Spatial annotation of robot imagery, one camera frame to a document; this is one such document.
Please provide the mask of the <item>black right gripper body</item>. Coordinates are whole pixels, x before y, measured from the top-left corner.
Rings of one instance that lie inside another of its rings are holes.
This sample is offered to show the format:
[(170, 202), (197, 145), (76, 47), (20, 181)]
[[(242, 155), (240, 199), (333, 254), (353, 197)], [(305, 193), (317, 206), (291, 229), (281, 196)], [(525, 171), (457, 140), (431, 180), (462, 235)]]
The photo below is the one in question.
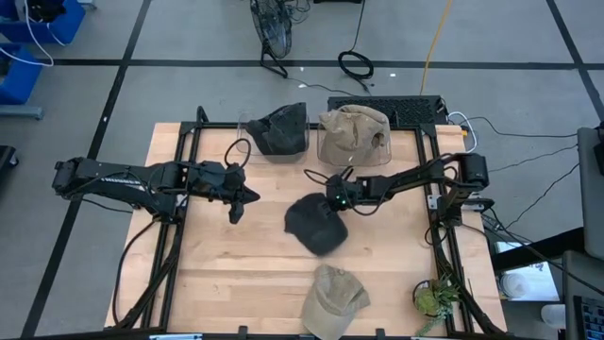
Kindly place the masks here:
[(326, 182), (327, 204), (334, 212), (356, 208), (364, 202), (364, 188), (362, 178), (349, 181), (341, 175), (333, 175)]

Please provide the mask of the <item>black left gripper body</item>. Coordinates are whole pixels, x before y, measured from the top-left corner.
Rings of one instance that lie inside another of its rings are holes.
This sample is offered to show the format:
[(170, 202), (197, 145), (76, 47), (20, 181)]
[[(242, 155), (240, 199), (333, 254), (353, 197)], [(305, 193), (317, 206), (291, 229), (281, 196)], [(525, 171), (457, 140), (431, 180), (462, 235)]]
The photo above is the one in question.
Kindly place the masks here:
[(188, 193), (225, 204), (246, 204), (245, 175), (238, 163), (224, 167), (217, 161), (202, 161), (188, 167)]

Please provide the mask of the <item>clear plastic bin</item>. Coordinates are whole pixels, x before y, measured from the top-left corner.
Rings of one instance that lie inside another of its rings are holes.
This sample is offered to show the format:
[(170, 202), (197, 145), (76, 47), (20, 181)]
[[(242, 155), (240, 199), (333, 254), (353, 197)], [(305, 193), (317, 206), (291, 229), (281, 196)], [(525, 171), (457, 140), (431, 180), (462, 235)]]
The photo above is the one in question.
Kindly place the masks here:
[(390, 125), (379, 113), (330, 111), (319, 116), (318, 158), (335, 166), (376, 166), (391, 158)]
[(309, 116), (307, 118), (306, 126), (306, 142), (307, 148), (305, 151), (292, 154), (292, 155), (263, 155), (258, 150), (252, 137), (245, 131), (245, 126), (250, 120), (261, 120), (266, 124), (269, 124), (268, 117), (271, 113), (264, 116), (248, 116), (242, 115), (239, 119), (237, 126), (237, 138), (243, 139), (242, 142), (236, 144), (237, 150), (244, 156), (249, 157), (249, 162), (252, 164), (288, 164), (301, 162), (310, 147), (310, 121)]

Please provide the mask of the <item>black perforated computer case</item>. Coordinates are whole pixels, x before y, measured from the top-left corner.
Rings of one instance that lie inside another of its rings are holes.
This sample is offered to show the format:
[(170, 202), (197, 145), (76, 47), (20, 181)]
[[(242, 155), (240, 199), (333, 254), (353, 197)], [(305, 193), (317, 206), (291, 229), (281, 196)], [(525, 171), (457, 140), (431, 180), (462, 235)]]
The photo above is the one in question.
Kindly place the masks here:
[(392, 128), (447, 123), (448, 110), (439, 95), (332, 96), (327, 100), (329, 110), (346, 105), (364, 106), (380, 111), (388, 117)]

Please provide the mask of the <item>potted green plant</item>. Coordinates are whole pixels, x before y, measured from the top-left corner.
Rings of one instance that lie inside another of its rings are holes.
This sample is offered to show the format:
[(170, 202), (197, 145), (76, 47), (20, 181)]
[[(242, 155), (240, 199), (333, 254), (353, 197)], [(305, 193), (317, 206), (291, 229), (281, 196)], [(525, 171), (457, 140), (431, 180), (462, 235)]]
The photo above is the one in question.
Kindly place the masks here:
[(453, 314), (454, 304), (460, 301), (459, 287), (451, 281), (449, 275), (418, 282), (412, 292), (412, 303), (428, 321), (415, 335), (424, 336), (443, 323)]

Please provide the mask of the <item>black floor fan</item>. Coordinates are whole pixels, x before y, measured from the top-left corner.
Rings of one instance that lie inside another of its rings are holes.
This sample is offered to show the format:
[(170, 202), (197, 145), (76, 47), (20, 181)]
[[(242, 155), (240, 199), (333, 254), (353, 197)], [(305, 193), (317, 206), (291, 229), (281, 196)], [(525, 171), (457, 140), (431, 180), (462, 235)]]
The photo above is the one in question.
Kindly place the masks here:
[(287, 78), (280, 60), (291, 51), (293, 24), (284, 0), (250, 0), (250, 12), (261, 44), (260, 66)]

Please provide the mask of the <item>black bar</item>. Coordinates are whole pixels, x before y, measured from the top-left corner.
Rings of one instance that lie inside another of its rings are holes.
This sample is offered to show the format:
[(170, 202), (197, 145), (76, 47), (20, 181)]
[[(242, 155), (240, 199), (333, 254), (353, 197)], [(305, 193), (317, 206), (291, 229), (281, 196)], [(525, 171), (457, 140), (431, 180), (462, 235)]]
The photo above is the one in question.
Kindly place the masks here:
[(584, 228), (571, 229), (540, 241), (530, 241), (519, 234), (502, 230), (496, 236), (503, 242), (516, 242), (520, 246), (497, 253), (491, 257), (495, 272), (508, 271), (540, 262), (548, 262), (562, 257), (568, 250), (585, 252)]

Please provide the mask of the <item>grey metal base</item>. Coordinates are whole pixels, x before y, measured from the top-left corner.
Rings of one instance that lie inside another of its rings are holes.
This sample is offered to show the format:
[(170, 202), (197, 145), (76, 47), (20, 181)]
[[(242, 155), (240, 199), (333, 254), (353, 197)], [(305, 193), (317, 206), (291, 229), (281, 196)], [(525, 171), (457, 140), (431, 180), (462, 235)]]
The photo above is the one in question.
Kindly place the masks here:
[(41, 107), (27, 105), (0, 105), (0, 117), (32, 118), (41, 120), (43, 111)]

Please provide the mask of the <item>black wheeled object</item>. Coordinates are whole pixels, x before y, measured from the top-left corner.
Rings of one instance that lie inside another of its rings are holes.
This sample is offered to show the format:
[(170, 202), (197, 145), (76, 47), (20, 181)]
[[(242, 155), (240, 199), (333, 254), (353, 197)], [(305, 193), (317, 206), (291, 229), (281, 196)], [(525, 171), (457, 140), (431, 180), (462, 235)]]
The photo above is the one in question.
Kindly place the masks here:
[(18, 164), (16, 148), (10, 145), (0, 145), (0, 173), (6, 172)]

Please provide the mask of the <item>blue plastic cart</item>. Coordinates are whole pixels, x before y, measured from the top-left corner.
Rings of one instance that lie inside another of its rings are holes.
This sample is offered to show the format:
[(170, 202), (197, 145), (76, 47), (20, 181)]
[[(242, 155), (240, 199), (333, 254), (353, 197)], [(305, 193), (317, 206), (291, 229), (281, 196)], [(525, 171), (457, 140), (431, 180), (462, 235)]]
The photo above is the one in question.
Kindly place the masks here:
[(31, 9), (27, 21), (0, 22), (0, 34), (13, 43), (71, 43), (84, 19), (85, 9), (77, 0), (61, 0), (60, 3), (66, 12), (50, 23), (33, 21)]
[(21, 44), (0, 43), (0, 105), (26, 103), (42, 66)]

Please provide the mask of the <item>grey desk panel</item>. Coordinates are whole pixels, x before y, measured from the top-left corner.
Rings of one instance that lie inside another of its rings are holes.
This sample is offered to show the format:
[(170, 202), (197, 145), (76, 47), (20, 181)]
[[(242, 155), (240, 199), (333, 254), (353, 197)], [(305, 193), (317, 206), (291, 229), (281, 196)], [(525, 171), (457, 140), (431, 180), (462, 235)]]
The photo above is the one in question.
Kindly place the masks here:
[(578, 129), (578, 152), (584, 245), (604, 261), (604, 144), (596, 129)]
[(573, 296), (604, 301), (604, 261), (575, 251), (562, 255), (565, 340), (579, 340)]

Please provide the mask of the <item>black aluminium table frame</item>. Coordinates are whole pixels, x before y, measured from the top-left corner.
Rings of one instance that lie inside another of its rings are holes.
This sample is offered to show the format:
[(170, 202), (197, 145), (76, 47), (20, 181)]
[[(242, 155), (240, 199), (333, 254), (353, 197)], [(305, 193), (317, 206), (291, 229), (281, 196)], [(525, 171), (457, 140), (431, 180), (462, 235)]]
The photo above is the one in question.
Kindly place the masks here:
[[(179, 124), (175, 158), (177, 160), (182, 158), (187, 135), (191, 134), (193, 136), (193, 145), (190, 147), (190, 156), (194, 158), (197, 154), (199, 141), (204, 131), (210, 129), (234, 130), (236, 127), (237, 125), (235, 123), (209, 121), (204, 110), (199, 107), (194, 121), (185, 121)], [(42, 276), (42, 282), (28, 313), (22, 334), (17, 337), (16, 340), (41, 340), (40, 337), (35, 335), (35, 332), (38, 328), (42, 312), (59, 270), (59, 265), (67, 242), (69, 241), (80, 205), (81, 203), (77, 201), (76, 203), (72, 203), (68, 208), (59, 233), (59, 238), (55, 243), (51, 257)], [(186, 207), (175, 207), (172, 209), (172, 212), (176, 214), (175, 218), (162, 219), (160, 221), (159, 236), (150, 271), (150, 282), (142, 292), (133, 311), (130, 315), (125, 317), (125, 325), (116, 329), (109, 328), (101, 331), (101, 334), (117, 336), (121, 331), (134, 332), (136, 331), (134, 325), (137, 321), (142, 322), (142, 325), (140, 326), (142, 331), (151, 331), (150, 320), (155, 308), (155, 299), (159, 296), (158, 290), (162, 284), (165, 285), (163, 292), (166, 296), (163, 298), (161, 304), (159, 325), (156, 329), (158, 331), (167, 329), (168, 319), (172, 310), (173, 295), (176, 286), (176, 270), (180, 258), (187, 211), (188, 209)], [(492, 336), (497, 333), (503, 333), (503, 331), (489, 319), (487, 314), (481, 310), (478, 303), (463, 286), (460, 288), (460, 297), (464, 330), (455, 331), (453, 329), (453, 318), (449, 317), (446, 321), (446, 331), (449, 335), (454, 334), (464, 338), (470, 338), (476, 335)], [(474, 331), (474, 325), (471, 323), (472, 321), (475, 321), (476, 324), (481, 327), (480, 333)]]

